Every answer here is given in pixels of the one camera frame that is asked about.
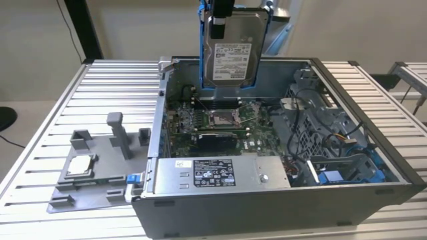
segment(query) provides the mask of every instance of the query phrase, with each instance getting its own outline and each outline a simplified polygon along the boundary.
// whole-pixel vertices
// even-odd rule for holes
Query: white wall
[[[255,7],[260,1],[236,4]],[[199,55],[198,0],[90,0],[88,8],[107,58]]]
[[[56,99],[79,66],[56,1],[2,0],[0,101]]]
[[[198,5],[88,0],[106,57],[198,55]],[[398,60],[427,62],[426,8],[427,0],[304,0],[287,55],[356,60],[376,73]],[[55,0],[0,1],[0,33],[0,101],[56,99],[79,60]]]
[[[370,73],[427,62],[427,0],[304,0],[288,56],[355,60]]]

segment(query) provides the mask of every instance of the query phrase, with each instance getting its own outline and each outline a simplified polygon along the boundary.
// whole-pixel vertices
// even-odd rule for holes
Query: yellow wire
[[[339,136],[343,140],[347,139],[347,137],[344,137],[343,135],[340,135],[339,133],[334,133],[335,136]]]

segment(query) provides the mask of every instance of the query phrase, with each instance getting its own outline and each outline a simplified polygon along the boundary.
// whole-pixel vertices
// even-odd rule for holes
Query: black chair
[[[0,132],[15,123],[18,117],[19,115],[14,108],[0,106]]]

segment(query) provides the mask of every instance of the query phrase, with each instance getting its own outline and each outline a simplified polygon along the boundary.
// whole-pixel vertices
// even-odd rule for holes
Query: hard drive label
[[[234,161],[231,159],[195,160],[194,185],[198,188],[236,186]]]
[[[251,55],[251,43],[216,43],[214,80],[244,80]]]

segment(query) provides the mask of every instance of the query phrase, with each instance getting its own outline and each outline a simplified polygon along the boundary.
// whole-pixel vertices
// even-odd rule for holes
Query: floor
[[[44,121],[56,101],[0,101],[0,106],[7,106],[18,112],[14,125],[0,132],[11,142],[27,145],[38,128]],[[23,152],[23,148],[0,139],[0,182]]]

